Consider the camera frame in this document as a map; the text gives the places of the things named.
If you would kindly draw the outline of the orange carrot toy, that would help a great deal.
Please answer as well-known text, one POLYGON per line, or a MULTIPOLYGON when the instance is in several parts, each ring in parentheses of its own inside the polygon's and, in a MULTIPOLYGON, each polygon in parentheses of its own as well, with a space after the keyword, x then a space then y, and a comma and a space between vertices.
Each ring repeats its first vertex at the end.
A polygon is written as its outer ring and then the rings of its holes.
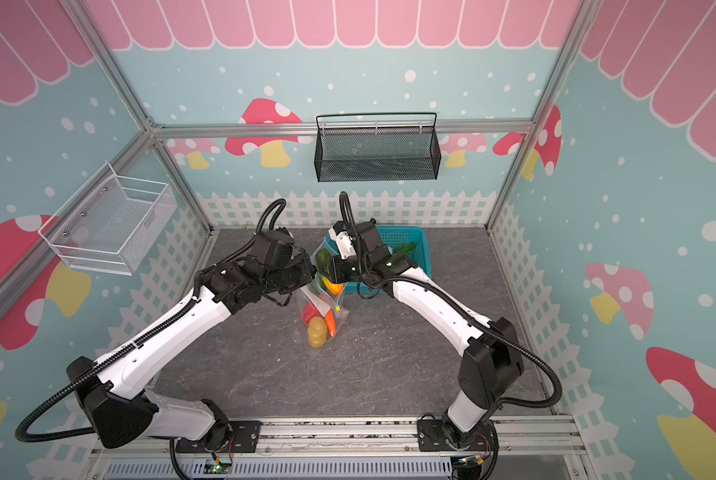
POLYGON ((334 309, 330 309, 325 315, 324 320, 327 326, 327 330, 331 337, 335 337, 338 331, 337 316, 334 309))

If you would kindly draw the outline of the teal plastic basket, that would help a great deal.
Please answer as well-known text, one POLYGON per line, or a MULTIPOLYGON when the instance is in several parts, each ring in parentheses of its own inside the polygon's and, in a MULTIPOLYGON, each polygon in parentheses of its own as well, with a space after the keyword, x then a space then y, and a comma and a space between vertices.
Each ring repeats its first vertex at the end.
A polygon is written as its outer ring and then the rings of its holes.
MULTIPOLYGON (((425 232, 419 227, 403 227, 403 226, 380 226, 376 224, 382 240, 394 250, 395 247, 407 243, 415 242, 417 244, 416 249, 408 255, 417 264, 418 269, 422 270, 426 275, 431 274, 431 260, 429 247, 427 243, 427 237, 425 232)), ((369 287, 362 282, 347 283, 347 291, 349 293, 357 293, 363 297, 370 297, 370 295, 382 291, 384 293, 392 292, 392 284, 389 282, 390 278, 387 278, 375 287, 369 287)))

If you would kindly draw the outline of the red pepper toy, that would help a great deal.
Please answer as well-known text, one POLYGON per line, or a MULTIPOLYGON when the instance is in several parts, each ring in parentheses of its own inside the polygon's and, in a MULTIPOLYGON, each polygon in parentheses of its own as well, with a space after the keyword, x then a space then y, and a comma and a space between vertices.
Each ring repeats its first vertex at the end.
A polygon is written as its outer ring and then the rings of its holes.
POLYGON ((307 302, 302 309, 300 318, 305 325, 308 325, 313 318, 322 318, 323 315, 318 310, 317 306, 312 302, 307 302))

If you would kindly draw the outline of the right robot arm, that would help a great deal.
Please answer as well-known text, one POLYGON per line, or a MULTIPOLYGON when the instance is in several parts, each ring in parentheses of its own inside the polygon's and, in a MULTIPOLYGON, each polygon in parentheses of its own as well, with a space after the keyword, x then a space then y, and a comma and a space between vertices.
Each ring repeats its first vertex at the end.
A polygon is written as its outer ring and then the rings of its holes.
POLYGON ((519 344, 514 325, 491 320, 453 298, 407 254, 388 247, 374 221, 336 222, 328 231, 337 247, 330 259, 316 256, 319 271, 332 283, 360 283, 381 290, 428 321, 461 357, 459 392, 440 419, 443 437, 455 449, 476 434, 478 425, 504 405, 549 408, 562 398, 558 374, 542 358, 519 344), (542 400, 510 397, 506 391, 536 365, 552 391, 542 400))

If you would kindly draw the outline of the clear zip top bag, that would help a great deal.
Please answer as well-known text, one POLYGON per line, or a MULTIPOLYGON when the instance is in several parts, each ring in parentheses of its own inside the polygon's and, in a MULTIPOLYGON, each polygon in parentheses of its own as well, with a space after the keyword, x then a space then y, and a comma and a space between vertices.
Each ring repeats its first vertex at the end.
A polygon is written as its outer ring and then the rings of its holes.
MULTIPOLYGON (((300 318, 302 309, 307 302, 312 302, 313 304, 315 304, 317 306, 318 310, 323 315, 323 317, 322 317, 323 319, 324 319, 324 315, 330 309, 334 309, 336 311, 337 325, 338 325, 337 334, 339 333, 339 330, 340 330, 342 324, 344 323, 344 321, 347 319, 347 317, 349 315, 349 310, 343 306, 343 297, 346 294, 347 283, 339 283, 339 284, 344 285, 344 290, 343 290, 342 294, 338 295, 338 296, 331 295, 321 285, 321 282, 320 282, 321 275, 319 274, 318 267, 316 264, 316 252, 320 248, 327 248, 332 253, 332 258, 334 256, 336 256, 338 260, 341 259, 334 242, 332 240, 330 240, 327 236, 325 236, 324 239, 321 241, 320 245, 315 249, 314 253, 310 257, 312 264, 316 267, 316 273, 315 273, 314 279, 310 283, 308 283, 306 286, 301 287, 299 290, 297 290, 295 292, 295 299, 296 299, 296 305, 297 305, 297 309, 298 309, 298 313, 299 313, 299 319, 302 324, 302 327, 300 328, 300 333, 301 333, 302 337, 306 340, 308 345, 309 345, 308 338, 307 338, 307 326, 308 325, 305 325, 300 318)), ((324 345, 322 347, 324 347, 326 344, 328 344, 329 342, 334 340, 335 337, 331 337, 329 335, 328 340, 324 343, 324 345)))

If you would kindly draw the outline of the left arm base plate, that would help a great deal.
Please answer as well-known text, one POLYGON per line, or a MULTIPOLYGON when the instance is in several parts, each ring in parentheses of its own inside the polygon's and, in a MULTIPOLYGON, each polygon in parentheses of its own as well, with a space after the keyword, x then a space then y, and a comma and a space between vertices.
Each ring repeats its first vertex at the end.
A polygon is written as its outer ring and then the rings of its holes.
POLYGON ((262 422, 231 420, 218 422, 198 440, 180 439, 177 453, 255 453, 260 440, 262 422))

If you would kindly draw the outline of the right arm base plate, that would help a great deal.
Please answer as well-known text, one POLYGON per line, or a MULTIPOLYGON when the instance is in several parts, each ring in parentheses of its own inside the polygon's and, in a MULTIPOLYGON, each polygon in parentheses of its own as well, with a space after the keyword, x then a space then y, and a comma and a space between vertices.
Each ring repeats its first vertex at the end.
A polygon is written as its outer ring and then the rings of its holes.
POLYGON ((418 448, 422 452, 495 452, 499 443, 491 421, 478 422, 462 432, 446 419, 420 418, 417 423, 418 448))

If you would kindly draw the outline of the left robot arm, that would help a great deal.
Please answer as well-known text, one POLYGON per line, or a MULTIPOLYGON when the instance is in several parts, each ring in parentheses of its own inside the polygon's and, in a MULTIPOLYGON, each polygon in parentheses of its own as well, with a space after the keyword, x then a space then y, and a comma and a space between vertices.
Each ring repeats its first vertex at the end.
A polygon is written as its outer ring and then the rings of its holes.
POLYGON ((235 255, 198 271, 188 295, 138 336, 67 368, 69 384, 41 403, 15 431, 18 441, 39 443, 94 434, 108 449, 141 437, 184 439, 208 452, 227 447, 233 428, 213 401, 185 401, 150 393, 146 386, 204 333, 249 304, 309 284, 316 268, 285 228, 263 230, 235 255), (89 426, 51 433, 30 427, 49 409, 75 395, 89 426))

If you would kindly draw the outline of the yellow potato toy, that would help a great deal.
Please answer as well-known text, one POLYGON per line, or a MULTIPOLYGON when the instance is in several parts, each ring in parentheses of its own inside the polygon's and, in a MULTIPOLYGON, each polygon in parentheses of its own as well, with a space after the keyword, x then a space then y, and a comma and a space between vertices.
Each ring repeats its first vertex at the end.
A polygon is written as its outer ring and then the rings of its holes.
POLYGON ((326 321, 320 316, 310 319, 307 326, 308 343, 312 348, 320 349, 329 338, 326 321))

